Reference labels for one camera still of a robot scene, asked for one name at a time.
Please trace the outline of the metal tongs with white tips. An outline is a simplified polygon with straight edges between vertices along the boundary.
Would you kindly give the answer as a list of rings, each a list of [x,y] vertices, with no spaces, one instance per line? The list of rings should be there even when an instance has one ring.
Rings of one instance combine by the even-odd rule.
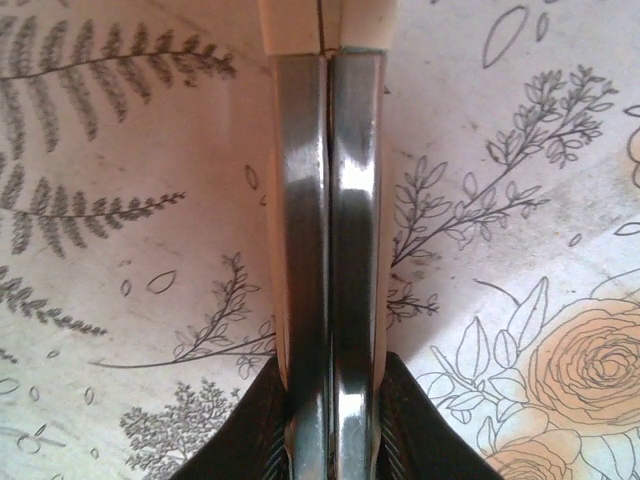
[[[391,241],[383,90],[398,0],[258,0],[290,480],[375,480]]]

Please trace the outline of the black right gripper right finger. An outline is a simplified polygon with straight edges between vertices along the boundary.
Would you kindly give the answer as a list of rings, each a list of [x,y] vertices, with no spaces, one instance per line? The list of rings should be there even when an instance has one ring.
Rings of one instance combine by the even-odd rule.
[[[380,389],[377,480],[502,480],[444,420],[399,355]]]

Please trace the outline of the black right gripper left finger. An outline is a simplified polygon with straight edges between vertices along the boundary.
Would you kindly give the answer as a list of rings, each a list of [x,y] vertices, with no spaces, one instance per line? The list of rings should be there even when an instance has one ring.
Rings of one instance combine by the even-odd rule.
[[[172,480],[291,480],[288,420],[286,390],[271,358],[222,427]]]

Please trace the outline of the floral patterned tablecloth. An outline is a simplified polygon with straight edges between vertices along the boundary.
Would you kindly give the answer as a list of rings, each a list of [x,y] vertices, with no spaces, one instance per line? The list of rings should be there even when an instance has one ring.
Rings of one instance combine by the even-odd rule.
[[[169,480],[275,351],[257,0],[0,0],[0,480]],[[399,0],[388,342],[504,480],[640,480],[640,0]]]

